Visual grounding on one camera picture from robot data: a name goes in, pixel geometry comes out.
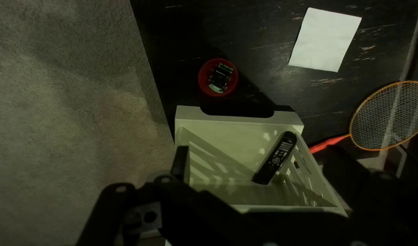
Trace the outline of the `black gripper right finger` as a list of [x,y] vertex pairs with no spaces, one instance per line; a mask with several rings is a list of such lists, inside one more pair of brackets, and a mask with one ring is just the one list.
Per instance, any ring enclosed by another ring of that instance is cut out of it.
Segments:
[[189,148],[180,146],[176,152],[174,163],[170,174],[178,181],[185,182],[188,175]]

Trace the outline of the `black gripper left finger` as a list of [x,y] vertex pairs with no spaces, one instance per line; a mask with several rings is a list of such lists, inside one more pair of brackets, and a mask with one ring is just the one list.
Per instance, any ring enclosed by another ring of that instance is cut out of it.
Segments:
[[140,235],[125,228],[125,217],[136,193],[132,183],[113,183],[100,193],[77,246],[139,246]]

